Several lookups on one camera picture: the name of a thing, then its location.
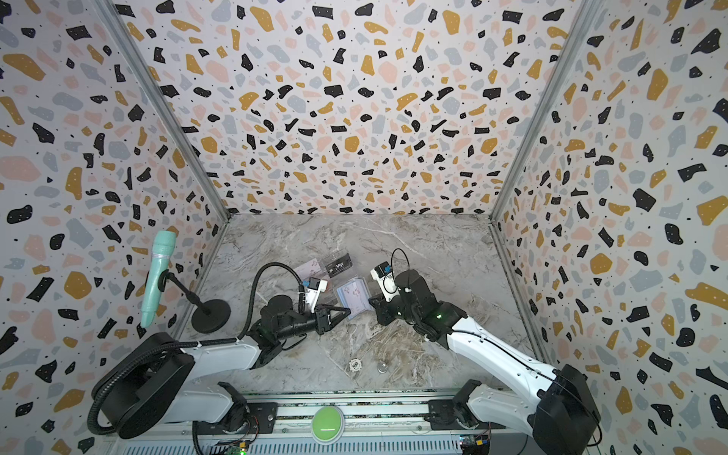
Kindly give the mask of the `clear acrylic card box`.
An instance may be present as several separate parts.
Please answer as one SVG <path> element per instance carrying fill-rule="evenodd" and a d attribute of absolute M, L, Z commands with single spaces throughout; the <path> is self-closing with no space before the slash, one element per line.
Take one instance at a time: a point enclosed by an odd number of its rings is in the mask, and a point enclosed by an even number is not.
<path fill-rule="evenodd" d="M 328 282 L 328 288 L 320 295 L 321 299 L 324 296 L 335 297 L 336 289 L 349 279 L 353 269 L 353 257 L 346 249 L 335 250 L 324 256 L 310 257 L 295 264 L 294 267 L 302 281 L 315 277 Z"/>

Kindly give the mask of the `mint green microphone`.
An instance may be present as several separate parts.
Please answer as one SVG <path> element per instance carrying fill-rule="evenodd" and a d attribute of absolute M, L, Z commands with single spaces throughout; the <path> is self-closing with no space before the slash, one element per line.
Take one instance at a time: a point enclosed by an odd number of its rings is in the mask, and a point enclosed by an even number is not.
<path fill-rule="evenodd" d="M 175 248 L 176 234 L 174 232 L 159 231 L 157 233 L 152 246 L 150 271 L 140 309 L 140 327 L 143 329 L 151 326 L 157 314 L 162 294 L 159 289 L 159 280 L 168 270 Z"/>

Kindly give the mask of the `aluminium left corner post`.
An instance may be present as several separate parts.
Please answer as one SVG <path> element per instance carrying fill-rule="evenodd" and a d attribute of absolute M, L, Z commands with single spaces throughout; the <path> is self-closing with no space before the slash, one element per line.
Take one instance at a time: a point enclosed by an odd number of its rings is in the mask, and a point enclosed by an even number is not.
<path fill-rule="evenodd" d="M 204 191 L 206 200 L 214 211 L 223 218 L 224 224 L 227 224 L 229 218 L 231 218 L 228 210 L 224 207 L 221 197 L 212 184 L 212 180 L 207 176 L 202 163 L 197 155 L 195 155 L 195 151 L 193 151 L 193 147 L 191 147 L 182 127 L 174 116 L 171 106 L 166 102 L 143 56 L 134 44 L 132 36 L 128 33 L 121 17 L 119 17 L 114 2 L 92 1 L 91 4 L 96 13 L 98 13 L 98 16 L 100 16 L 102 24 L 110 32 L 111 37 L 119 48 L 119 53 L 125 58 L 128 66 L 138 79 L 150 104 L 157 111 L 157 115 L 162 124 L 176 142 L 182 153 L 182 157 L 185 158 L 185 161 L 191 167 L 191 172 L 200 184 L 202 191 Z"/>

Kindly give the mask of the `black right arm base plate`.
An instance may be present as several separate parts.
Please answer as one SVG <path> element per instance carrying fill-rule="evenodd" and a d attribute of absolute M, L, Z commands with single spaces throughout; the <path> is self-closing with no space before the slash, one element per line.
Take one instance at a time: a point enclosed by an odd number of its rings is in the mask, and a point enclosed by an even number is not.
<path fill-rule="evenodd" d="M 458 419 L 451 399 L 430 400 L 424 419 L 430 424 L 432 430 L 477 430 L 483 432 L 489 428 L 491 430 L 505 429 L 503 425 L 490 422 L 479 422 L 477 426 L 466 426 Z"/>

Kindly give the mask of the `black microphone stand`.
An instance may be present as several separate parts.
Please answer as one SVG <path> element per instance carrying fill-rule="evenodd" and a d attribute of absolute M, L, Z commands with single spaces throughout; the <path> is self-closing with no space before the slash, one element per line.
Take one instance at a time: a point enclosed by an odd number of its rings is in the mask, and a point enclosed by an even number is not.
<path fill-rule="evenodd" d="M 166 284 L 171 282 L 185 296 L 187 301 L 195 308 L 193 316 L 191 316 L 191 326 L 201 334 L 212 334 L 221 329 L 231 317 L 231 307 L 226 301 L 220 299 L 212 299 L 201 301 L 195 292 L 189 290 L 176 276 L 170 271 L 161 273 L 157 288 L 160 292 L 166 289 Z"/>

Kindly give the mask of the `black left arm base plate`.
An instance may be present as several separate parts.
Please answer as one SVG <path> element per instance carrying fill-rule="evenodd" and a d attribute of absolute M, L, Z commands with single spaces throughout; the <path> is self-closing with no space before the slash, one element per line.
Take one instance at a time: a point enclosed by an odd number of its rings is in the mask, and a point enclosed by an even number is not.
<path fill-rule="evenodd" d="M 279 405 L 275 402 L 258 402 L 246 405 L 233 404 L 217 423 L 198 424 L 199 435 L 255 436 L 271 434 L 277 420 Z"/>

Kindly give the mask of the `green push button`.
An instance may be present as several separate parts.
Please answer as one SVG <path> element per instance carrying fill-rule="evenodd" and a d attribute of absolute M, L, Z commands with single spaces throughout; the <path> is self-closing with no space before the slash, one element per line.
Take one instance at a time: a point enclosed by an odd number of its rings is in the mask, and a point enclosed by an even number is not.
<path fill-rule="evenodd" d="M 339 441 L 345 430 L 345 416 L 337 406 L 325 406 L 316 411 L 311 421 L 311 434 L 320 445 Z"/>

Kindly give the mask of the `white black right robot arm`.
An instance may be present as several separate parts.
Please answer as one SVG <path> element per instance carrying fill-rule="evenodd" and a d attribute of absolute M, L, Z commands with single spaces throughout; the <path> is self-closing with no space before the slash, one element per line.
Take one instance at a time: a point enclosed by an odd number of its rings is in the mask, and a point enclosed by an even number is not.
<path fill-rule="evenodd" d="M 495 423 L 533 438 L 546 454 L 581 454 L 601 441 L 601 417 L 587 377 L 575 367 L 541 362 L 498 339 L 460 307 L 440 301 L 414 269 L 372 269 L 381 293 L 369 300 L 379 324 L 407 322 L 416 333 L 463 356 L 506 385 L 472 379 L 450 402 L 465 428 Z"/>

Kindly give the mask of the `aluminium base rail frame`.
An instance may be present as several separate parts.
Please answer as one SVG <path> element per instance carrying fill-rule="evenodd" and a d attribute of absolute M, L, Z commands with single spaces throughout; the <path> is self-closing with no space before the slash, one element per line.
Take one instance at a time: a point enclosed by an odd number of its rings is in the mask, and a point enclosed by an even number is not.
<path fill-rule="evenodd" d="M 104 436 L 100 454 L 546 454 L 533 438 L 506 428 L 432 430 L 424 417 L 428 402 L 452 399 L 457 390 L 394 392 L 311 392 L 254 394 L 248 402 L 279 405 L 271 434 L 199 435 L 190 422 L 160 424 L 144 434 L 121 439 Z M 345 430 L 339 441 L 318 444 L 311 421 L 319 409 L 339 407 Z"/>

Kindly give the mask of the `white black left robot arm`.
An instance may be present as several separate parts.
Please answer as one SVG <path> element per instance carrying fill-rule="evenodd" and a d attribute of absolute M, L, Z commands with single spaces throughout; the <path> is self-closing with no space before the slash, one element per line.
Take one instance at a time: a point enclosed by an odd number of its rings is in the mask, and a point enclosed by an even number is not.
<path fill-rule="evenodd" d="M 208 391 L 197 390 L 195 381 L 262 368 L 284 352 L 288 339 L 323 335 L 350 314 L 346 307 L 329 304 L 300 314 L 290 298 L 276 296 L 242 337 L 177 341 L 166 333 L 155 334 L 94 387 L 87 428 L 95 435 L 122 439 L 168 423 L 205 422 L 237 430 L 246 422 L 246 398 L 225 381 Z"/>

